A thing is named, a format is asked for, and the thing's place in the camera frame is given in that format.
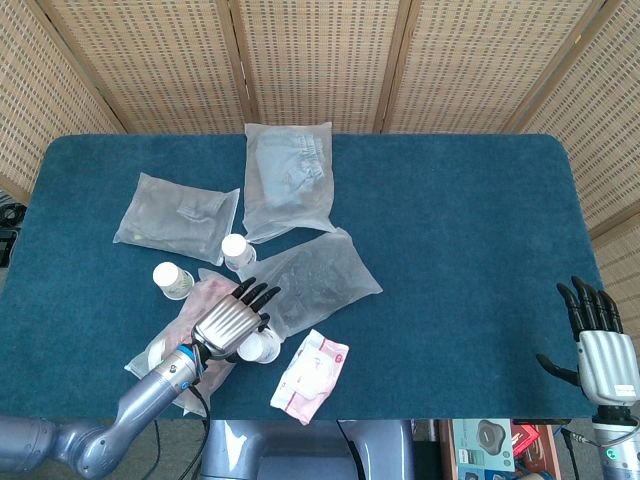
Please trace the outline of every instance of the metal robot arm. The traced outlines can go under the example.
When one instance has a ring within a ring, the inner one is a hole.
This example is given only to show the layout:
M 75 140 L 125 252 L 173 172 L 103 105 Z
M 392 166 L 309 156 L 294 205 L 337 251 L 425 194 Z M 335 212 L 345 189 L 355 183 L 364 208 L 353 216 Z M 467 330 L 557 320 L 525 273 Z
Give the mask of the metal robot arm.
M 196 322 L 193 343 L 178 347 L 120 399 L 110 427 L 0 416 L 0 472 L 28 472 L 52 458 L 83 478 L 111 473 L 140 432 L 197 382 L 208 359 L 230 357 L 252 332 L 266 326 L 269 316 L 258 311 L 280 289 L 256 299 L 267 288 L 263 283 L 244 295 L 254 282 L 243 282 Z
M 582 389 L 598 406 L 593 416 L 595 441 L 564 432 L 575 441 L 598 447 L 606 480 L 640 479 L 640 420 L 629 407 L 640 397 L 640 374 L 631 338 L 625 335 L 618 307 L 604 291 L 596 291 L 578 277 L 573 294 L 559 283 L 576 341 L 578 370 L 555 365 L 545 355 L 536 358 L 551 375 Z

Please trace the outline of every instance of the plastic bag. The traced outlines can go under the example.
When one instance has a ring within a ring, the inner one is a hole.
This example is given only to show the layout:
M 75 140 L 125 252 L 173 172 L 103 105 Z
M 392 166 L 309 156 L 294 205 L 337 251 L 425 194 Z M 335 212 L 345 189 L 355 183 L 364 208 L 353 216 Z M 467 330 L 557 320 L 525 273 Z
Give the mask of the plastic bag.
M 334 232 L 331 122 L 309 127 L 248 123 L 244 189 L 247 240 L 262 243 L 294 227 Z
M 347 232 L 338 229 L 238 270 L 282 291 L 269 302 L 269 327 L 281 339 L 321 322 L 336 310 L 382 292 Z
M 236 288 L 236 283 L 216 272 L 208 272 L 207 279 L 198 282 L 187 297 L 180 314 L 167 325 L 148 345 L 145 350 L 133 358 L 124 368 L 136 377 L 142 378 L 175 349 L 191 342 L 191 329 L 201 315 L 211 310 L 216 303 Z M 209 360 L 207 369 L 202 374 L 200 383 L 196 385 L 202 397 L 210 406 L 209 397 L 215 392 L 233 368 L 233 363 L 224 360 Z M 205 416 L 200 400 L 193 393 L 185 390 L 173 402 L 189 412 Z
M 155 248 L 222 265 L 222 239 L 231 232 L 239 194 L 239 189 L 212 192 L 141 173 L 113 243 Z

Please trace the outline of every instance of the pink package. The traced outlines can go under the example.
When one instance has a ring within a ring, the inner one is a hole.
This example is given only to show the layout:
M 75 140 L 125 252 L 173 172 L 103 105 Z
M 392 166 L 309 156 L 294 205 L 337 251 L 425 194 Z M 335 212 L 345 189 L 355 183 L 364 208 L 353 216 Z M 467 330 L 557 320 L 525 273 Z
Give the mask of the pink package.
M 282 374 L 271 406 L 307 425 L 336 386 L 348 352 L 347 345 L 311 330 Z

